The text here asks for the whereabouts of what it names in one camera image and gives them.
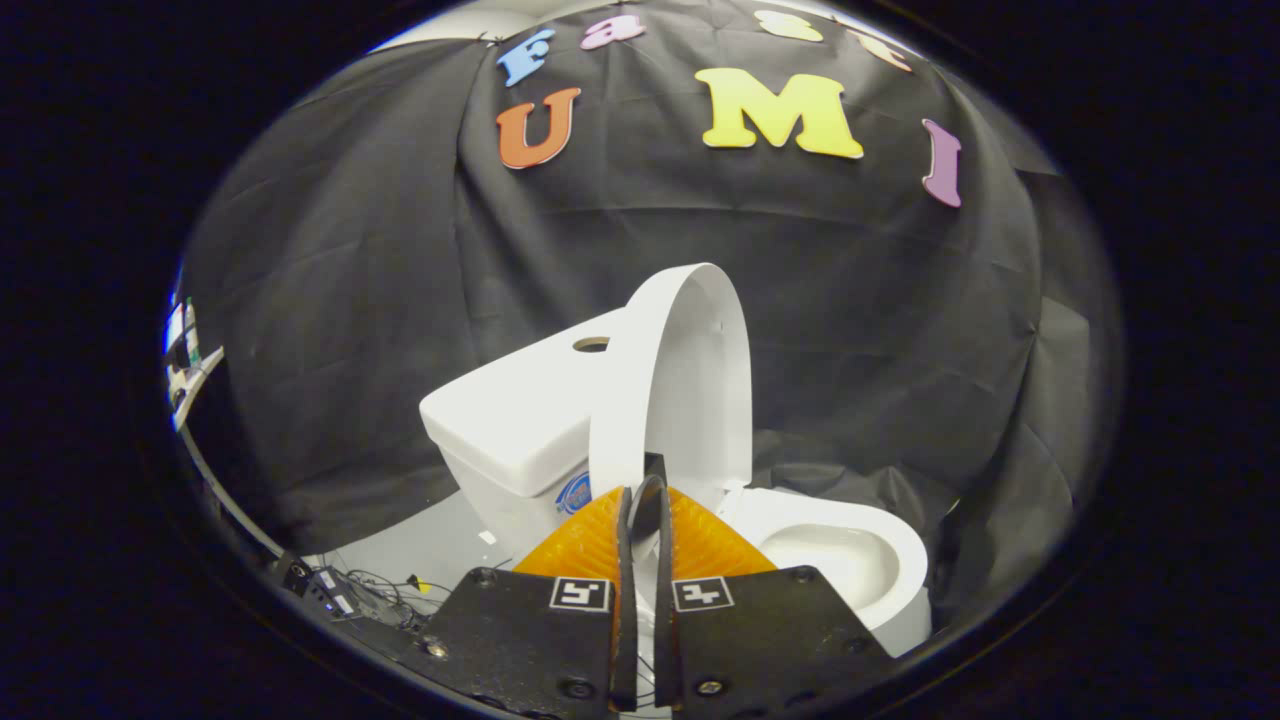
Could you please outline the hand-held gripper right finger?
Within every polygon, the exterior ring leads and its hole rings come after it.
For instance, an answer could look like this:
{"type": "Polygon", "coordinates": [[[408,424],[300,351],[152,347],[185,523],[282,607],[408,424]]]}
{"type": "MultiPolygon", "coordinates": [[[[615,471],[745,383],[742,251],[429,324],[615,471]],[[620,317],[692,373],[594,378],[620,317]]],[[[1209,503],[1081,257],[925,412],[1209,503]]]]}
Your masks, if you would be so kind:
{"type": "Polygon", "coordinates": [[[812,565],[777,568],[687,495],[660,493],[655,703],[675,714],[823,714],[893,660],[812,565]]]}

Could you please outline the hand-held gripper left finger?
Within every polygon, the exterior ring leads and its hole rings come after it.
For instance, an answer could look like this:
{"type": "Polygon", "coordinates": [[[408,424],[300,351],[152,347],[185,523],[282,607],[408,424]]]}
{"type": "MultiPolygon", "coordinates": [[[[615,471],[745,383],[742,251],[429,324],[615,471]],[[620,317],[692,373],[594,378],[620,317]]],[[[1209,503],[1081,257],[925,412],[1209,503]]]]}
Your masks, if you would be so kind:
{"type": "Polygon", "coordinates": [[[637,707],[630,489],[593,500],[512,569],[475,568],[429,619],[420,673],[516,717],[637,707]]]}

